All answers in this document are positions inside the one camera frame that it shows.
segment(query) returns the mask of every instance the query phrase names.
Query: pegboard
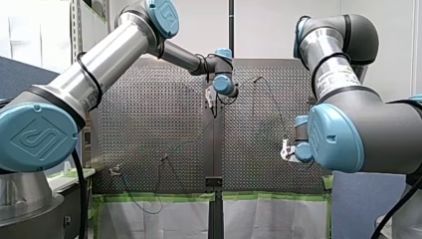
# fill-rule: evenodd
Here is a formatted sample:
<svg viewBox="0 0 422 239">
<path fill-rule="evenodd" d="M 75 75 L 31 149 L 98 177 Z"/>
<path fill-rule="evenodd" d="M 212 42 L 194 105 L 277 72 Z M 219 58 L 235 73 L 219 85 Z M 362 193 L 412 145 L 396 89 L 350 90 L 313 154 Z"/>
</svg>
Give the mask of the pegboard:
<svg viewBox="0 0 422 239">
<path fill-rule="evenodd" d="M 95 192 L 204 191 L 202 86 L 203 77 L 138 60 L 99 108 L 99 148 L 93 150 L 100 151 L 104 168 Z M 171 164 L 161 162 L 166 155 Z M 122 176 L 110 176 L 118 164 Z"/>
<path fill-rule="evenodd" d="M 295 138 L 295 117 L 309 112 L 309 72 L 295 60 L 238 60 L 234 79 L 241 91 L 225 109 L 224 190 L 323 192 L 317 164 L 280 156 L 283 138 Z"/>
<path fill-rule="evenodd" d="M 204 128 L 210 121 L 204 77 L 139 59 L 105 94 L 94 119 L 98 143 L 93 151 L 104 165 L 95 176 L 94 192 L 204 192 L 205 165 L 210 165 L 205 160 L 220 163 L 224 190 L 323 192 L 321 168 L 280 157 L 284 134 L 293 139 L 294 118 L 310 108 L 308 71 L 293 60 L 236 60 L 234 65 L 240 95 L 224 108 L 217 119 L 223 123 L 215 124 L 213 132 Z M 254 84 L 258 77 L 262 79 Z M 216 139 L 209 140 L 216 135 L 222 136 L 221 148 Z M 210 159 L 209 148 L 221 158 Z M 172 165 L 161 162 L 166 155 Z M 110 175 L 109 169 L 118 164 L 126 183 Z"/>
</svg>

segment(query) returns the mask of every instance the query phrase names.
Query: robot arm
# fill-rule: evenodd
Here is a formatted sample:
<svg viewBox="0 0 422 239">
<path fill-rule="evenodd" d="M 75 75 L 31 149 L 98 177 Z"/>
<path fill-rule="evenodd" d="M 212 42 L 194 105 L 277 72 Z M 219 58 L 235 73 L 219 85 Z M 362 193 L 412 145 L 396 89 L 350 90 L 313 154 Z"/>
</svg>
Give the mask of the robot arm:
<svg viewBox="0 0 422 239">
<path fill-rule="evenodd" d="M 297 118 L 298 160 L 314 159 L 343 172 L 419 171 L 420 108 L 413 101 L 385 104 L 361 85 L 363 77 L 359 80 L 351 66 L 361 72 L 375 60 L 377 49 L 376 30 L 362 16 L 300 21 L 295 56 L 312 73 L 317 103 L 308 116 Z"/>
<path fill-rule="evenodd" d="M 142 0 L 119 14 L 118 27 L 46 86 L 32 86 L 0 110 L 0 168 L 32 172 L 51 168 L 71 155 L 86 112 L 145 53 L 188 70 L 215 74 L 218 94 L 235 98 L 232 54 L 218 49 L 204 58 L 166 39 L 179 30 L 170 0 Z"/>
</svg>

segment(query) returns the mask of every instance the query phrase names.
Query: black cable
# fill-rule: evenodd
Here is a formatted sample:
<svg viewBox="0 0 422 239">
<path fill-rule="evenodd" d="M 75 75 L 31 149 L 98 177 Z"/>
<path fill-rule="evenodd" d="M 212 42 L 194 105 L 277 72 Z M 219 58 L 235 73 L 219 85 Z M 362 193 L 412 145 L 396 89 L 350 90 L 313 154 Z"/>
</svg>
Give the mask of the black cable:
<svg viewBox="0 0 422 239">
<path fill-rule="evenodd" d="M 305 64 L 305 61 L 304 61 L 304 59 L 302 58 L 302 54 L 301 54 L 301 42 L 302 42 L 302 39 L 301 39 L 301 37 L 302 37 L 302 31 L 299 31 L 299 25 L 301 24 L 301 22 L 304 20 L 304 19 L 310 19 L 311 17 L 310 16 L 302 16 L 300 19 L 299 19 L 299 21 L 296 23 L 296 30 L 295 30 L 295 33 L 296 33 L 296 48 L 295 48 L 295 51 L 296 51 L 296 55 L 297 55 L 297 57 L 301 60 L 301 62 L 302 62 L 302 65 L 309 71 L 310 70 L 310 68 L 307 66 L 307 64 Z"/>
<path fill-rule="evenodd" d="M 157 180 L 157 184 L 156 184 L 156 187 L 155 187 L 155 192 L 157 192 L 158 191 L 158 189 L 159 189 L 159 185 L 161 184 L 161 171 L 162 171 L 162 160 L 161 160 L 161 162 L 160 162 L 160 164 L 158 165 L 158 180 Z M 161 211 L 162 211 L 162 209 L 163 209 L 163 205 L 162 205 L 162 201 L 161 201 L 161 198 L 158 196 L 158 201 L 159 201 L 159 205 L 160 205 L 160 207 L 159 207 L 159 209 L 157 210 L 157 211 L 154 211 L 154 212 L 150 212 L 150 211 L 147 211 L 145 208 L 143 208 L 141 205 L 139 205 L 139 203 L 137 203 L 137 201 L 133 198 L 133 195 L 131 194 L 131 192 L 128 190 L 128 186 L 127 186 L 127 180 L 126 180 L 126 177 L 125 177 L 125 175 L 123 174 L 123 172 L 121 173 L 121 180 L 123 181 L 123 185 L 124 185 L 124 188 L 125 188 L 125 190 L 126 190 L 126 192 L 127 192 L 127 194 L 129 195 L 129 197 L 130 197 L 130 200 L 140 209 L 140 210 L 142 210 L 144 213 L 147 213 L 147 214 L 150 214 L 150 215 L 156 215 L 156 214 L 158 214 L 158 213 L 160 213 Z"/>
<path fill-rule="evenodd" d="M 81 57 L 85 54 L 85 52 L 81 52 L 77 55 L 77 62 L 79 63 L 79 65 L 81 66 L 81 68 L 84 70 L 85 73 L 87 73 L 87 75 L 91 78 L 91 80 L 93 80 L 94 84 L 96 85 L 97 91 L 98 93 L 98 97 L 97 97 L 97 103 L 90 109 L 90 111 L 92 111 L 93 109 L 97 108 L 99 106 L 99 104 L 102 102 L 103 99 L 103 90 L 102 90 L 102 86 L 100 85 L 99 81 L 97 81 L 97 78 L 93 75 L 93 73 L 91 73 L 88 68 L 85 66 L 85 64 L 82 62 Z"/>
<path fill-rule="evenodd" d="M 334 57 L 343 57 L 350 63 L 350 56 L 344 52 L 336 52 L 331 55 L 325 56 L 322 59 L 319 60 L 319 62 L 314 67 L 313 73 L 311 75 L 311 87 L 314 93 L 314 96 L 317 98 L 317 90 L 316 90 L 316 76 L 317 76 L 317 70 L 319 70 L 320 66 L 324 64 L 326 61 L 328 61 L 331 58 Z"/>
<path fill-rule="evenodd" d="M 88 205 L 87 205 L 87 185 L 85 183 L 84 171 L 78 156 L 77 150 L 72 151 L 72 158 L 74 159 L 75 168 L 77 169 L 78 181 L 80 184 L 81 194 L 81 224 L 79 238 L 85 239 L 87 221 L 88 221 Z"/>
<path fill-rule="evenodd" d="M 280 108 L 279 103 L 276 101 L 276 98 L 275 98 L 275 96 L 273 94 L 273 91 L 271 90 L 270 85 L 267 82 L 267 79 L 265 79 L 264 77 L 261 77 L 260 80 L 261 79 L 264 80 L 264 83 L 265 83 L 265 85 L 267 87 L 267 92 L 270 95 L 271 100 L 273 101 L 274 106 L 277 108 L 277 111 L 278 111 L 278 114 L 279 114 L 279 118 L 280 118 L 280 121 L 282 122 L 282 127 L 284 129 L 283 130 L 283 138 L 288 138 L 288 133 L 287 133 L 287 130 L 286 130 L 286 122 L 285 122 L 285 118 L 283 117 L 283 114 L 282 114 L 282 109 Z"/>
<path fill-rule="evenodd" d="M 230 106 L 230 105 L 233 105 L 235 102 L 236 102 L 236 100 L 237 100 L 237 96 L 234 98 L 234 100 L 233 101 L 231 101 L 231 102 L 224 102 L 221 98 L 220 98 L 220 96 L 217 94 L 217 99 L 218 99 L 218 101 L 220 101 L 220 103 L 221 104 L 223 104 L 223 105 L 225 105 L 225 106 Z"/>
<path fill-rule="evenodd" d="M 10 102 L 12 102 L 12 99 L 1 100 L 0 101 L 0 109 L 6 107 L 6 105 L 9 104 Z"/>
<path fill-rule="evenodd" d="M 382 228 L 390 220 L 390 218 L 396 213 L 419 189 L 419 186 L 422 184 L 422 176 L 416 181 L 415 184 L 410 188 L 410 190 L 391 208 L 391 210 L 384 216 L 381 223 L 378 224 L 375 231 L 373 232 L 371 239 L 378 239 L 381 234 Z"/>
</svg>

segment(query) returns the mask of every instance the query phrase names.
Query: wire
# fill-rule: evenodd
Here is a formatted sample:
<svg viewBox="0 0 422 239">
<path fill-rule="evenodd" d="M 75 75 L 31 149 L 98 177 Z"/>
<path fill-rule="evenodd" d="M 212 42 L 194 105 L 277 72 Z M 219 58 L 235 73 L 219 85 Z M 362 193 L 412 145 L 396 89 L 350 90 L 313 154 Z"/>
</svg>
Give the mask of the wire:
<svg viewBox="0 0 422 239">
<path fill-rule="evenodd" d="M 77 150 L 74 148 L 72 151 L 72 158 L 74 159 L 75 168 L 77 169 L 78 181 L 80 184 L 80 195 L 81 195 L 81 224 L 79 238 L 85 238 L 85 232 L 88 221 L 88 204 L 87 204 L 87 185 L 85 183 L 84 171 L 82 164 L 78 156 Z"/>
<path fill-rule="evenodd" d="M 97 78 L 93 75 L 92 72 L 90 72 L 88 70 L 88 68 L 85 66 L 85 64 L 82 62 L 81 57 L 85 54 L 85 52 L 81 52 L 77 55 L 77 62 L 79 63 L 79 65 L 81 66 L 81 68 L 84 70 L 85 73 L 87 73 L 87 75 L 91 78 L 91 80 L 93 80 L 94 84 L 96 85 L 97 91 L 98 91 L 98 96 L 97 96 L 97 102 L 96 104 L 90 109 L 90 111 L 92 111 L 93 109 L 97 108 L 99 106 L 99 104 L 102 102 L 103 99 L 103 89 L 102 86 L 100 85 L 99 81 L 97 80 Z"/>
<path fill-rule="evenodd" d="M 273 104 L 277 108 L 277 111 L 278 111 L 278 114 L 279 114 L 279 117 L 280 117 L 280 121 L 282 122 L 282 127 L 283 127 L 283 130 L 284 130 L 283 131 L 283 138 L 288 138 L 288 133 L 287 133 L 287 129 L 286 129 L 286 122 L 285 122 L 285 119 L 283 118 L 283 115 L 282 115 L 282 109 L 280 108 L 279 103 L 276 101 L 276 98 L 274 97 L 273 91 L 271 90 L 271 87 L 268 84 L 267 79 L 265 79 L 264 77 L 261 76 L 261 77 L 255 78 L 253 83 L 256 84 L 259 80 L 264 81 L 264 83 L 267 87 L 266 90 L 267 90 L 268 94 L 270 95 L 270 98 L 271 98 Z M 308 164 L 308 166 L 305 167 L 305 168 L 295 168 L 290 163 L 288 163 L 288 166 L 293 168 L 294 170 L 297 170 L 297 171 L 308 171 L 314 165 L 314 162 L 315 161 L 312 160 L 311 162 L 308 162 L 308 163 L 301 163 L 301 165 Z"/>
<path fill-rule="evenodd" d="M 391 217 L 396 213 L 419 189 L 420 185 L 422 184 L 422 176 L 416 181 L 415 184 L 410 188 L 410 190 L 391 208 L 390 211 L 384 216 L 381 223 L 378 224 L 375 231 L 373 232 L 371 239 L 378 239 L 381 234 L 382 228 L 384 228 L 385 224 L 391 219 Z"/>
<path fill-rule="evenodd" d="M 286 130 L 286 122 L 285 122 L 285 119 L 284 119 L 283 114 L 282 114 L 282 109 L 280 108 L 279 103 L 276 101 L 276 98 L 274 97 L 273 91 L 271 90 L 271 87 L 268 84 L 267 79 L 265 79 L 264 77 L 261 77 L 261 79 L 264 81 L 264 83 L 267 87 L 267 92 L 270 95 L 274 106 L 277 108 L 277 111 L 278 111 L 278 114 L 279 114 L 279 117 L 280 117 L 280 121 L 282 122 L 283 138 L 288 138 L 288 133 L 287 133 L 287 130 Z"/>
<path fill-rule="evenodd" d="M 9 104 L 10 102 L 12 102 L 12 99 L 1 100 L 0 101 L 0 109 L 6 107 L 6 105 Z"/>
<path fill-rule="evenodd" d="M 158 191 L 159 185 L 161 184 L 161 171 L 162 171 L 162 161 L 161 163 L 158 165 L 158 180 L 157 180 L 157 185 L 155 187 L 155 192 Z M 121 180 L 123 181 L 123 185 L 124 188 L 127 192 L 127 194 L 129 195 L 131 201 L 140 209 L 142 210 L 144 213 L 150 214 L 150 215 L 156 215 L 158 213 L 160 213 L 162 211 L 163 205 L 162 205 L 162 201 L 161 198 L 158 196 L 158 201 L 159 201 L 159 209 L 157 211 L 154 212 L 150 212 L 147 211 L 145 208 L 143 208 L 141 205 L 139 205 L 139 203 L 137 203 L 137 201 L 133 198 L 133 195 L 131 194 L 131 192 L 128 190 L 128 186 L 127 186 L 127 180 L 126 177 L 124 175 L 124 173 L 121 173 Z"/>
<path fill-rule="evenodd" d="M 237 98 L 238 98 L 238 97 L 236 96 L 236 97 L 234 98 L 234 100 L 233 100 L 233 101 L 226 103 L 226 102 L 224 102 L 224 101 L 220 98 L 220 96 L 217 94 L 217 99 L 218 99 L 218 101 L 220 101 L 220 103 L 221 103 L 221 104 L 223 104 L 223 105 L 225 105 L 225 106 L 230 106 L 230 105 L 233 105 L 233 104 L 236 102 Z"/>
<path fill-rule="evenodd" d="M 299 25 L 301 24 L 301 22 L 304 20 L 304 19 L 306 19 L 306 20 L 308 20 L 308 19 L 310 19 L 311 17 L 310 16 L 302 16 L 300 19 L 299 19 L 299 21 L 296 23 L 296 43 L 295 43 L 295 45 L 296 45 L 296 48 L 295 48 L 295 51 L 296 51 L 296 55 L 297 55 L 297 57 L 301 60 L 301 62 L 302 62 L 302 65 L 307 69 L 307 70 L 309 70 L 310 68 L 307 66 L 307 64 L 305 64 L 305 61 L 304 61 L 304 59 L 302 58 L 302 54 L 301 54 L 301 46 L 300 46 L 300 44 L 301 44 L 301 42 L 302 42 L 302 39 L 301 39 L 301 37 L 302 37 L 302 31 L 299 31 Z"/>
</svg>

